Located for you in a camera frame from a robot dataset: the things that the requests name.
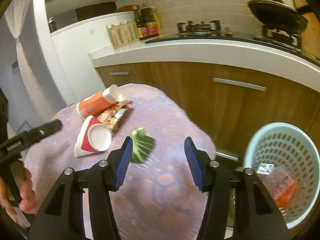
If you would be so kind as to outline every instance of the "black wok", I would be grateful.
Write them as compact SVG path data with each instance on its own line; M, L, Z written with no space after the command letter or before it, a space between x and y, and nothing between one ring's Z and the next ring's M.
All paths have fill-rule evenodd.
M310 12L308 6L296 11L281 0L251 0L248 6L253 15L269 29L285 31L288 34L299 34L308 24L308 20L301 15Z

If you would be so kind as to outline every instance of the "light blue basket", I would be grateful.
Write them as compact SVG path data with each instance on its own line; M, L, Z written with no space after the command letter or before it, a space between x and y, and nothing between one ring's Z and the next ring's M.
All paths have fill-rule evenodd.
M276 164L297 181L297 190L289 205L281 210L287 227L295 227L309 214L319 194L320 157L315 144L305 132L291 124L267 124L251 138L243 167L256 171L260 163Z

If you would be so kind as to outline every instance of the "wooden cutting board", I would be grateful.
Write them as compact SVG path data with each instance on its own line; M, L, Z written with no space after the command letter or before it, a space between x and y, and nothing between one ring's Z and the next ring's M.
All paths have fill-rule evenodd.
M306 0L293 0L295 8L308 5ZM320 23L314 13L303 15L308 20L307 28L301 33L302 50L320 58Z

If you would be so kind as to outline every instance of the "tablecloth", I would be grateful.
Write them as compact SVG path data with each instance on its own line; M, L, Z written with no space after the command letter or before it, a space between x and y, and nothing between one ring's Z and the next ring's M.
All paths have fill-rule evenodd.
M134 110L104 153L75 158L74 146L83 120L74 105L54 116L53 119L62 121L62 131L33 145L25 159L25 166L33 175L37 200L43 202L65 168L78 171L92 167L106 159L110 151L120 148L134 129L145 127L146 135L156 140L153 152L143 164L130 163L123 186L110 193L120 236L122 240L194 240L207 195L194 185L183 143L191 136L196 147L208 152L211 159L215 146L159 89L141 84L128 84L120 89L125 99L134 102ZM85 194L84 226L86 236L93 239L89 220Z

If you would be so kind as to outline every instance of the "silver screw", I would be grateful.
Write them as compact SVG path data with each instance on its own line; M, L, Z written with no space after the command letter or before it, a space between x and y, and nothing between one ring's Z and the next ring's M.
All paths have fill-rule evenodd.
M217 167L219 167L219 163L217 161L210 161L210 166L217 168Z
M252 175L252 174L253 174L253 170L250 169L250 168L246 168L246 169L244 170L244 172L245 172L245 174L247 174L247 175Z
M108 165L108 162L106 161L106 160L101 160L101 161L99 161L99 166L100 167L106 167Z
M70 175L72 172L73 172L73 170L71 168L66 168L64 170L64 174L66 174L66 175Z

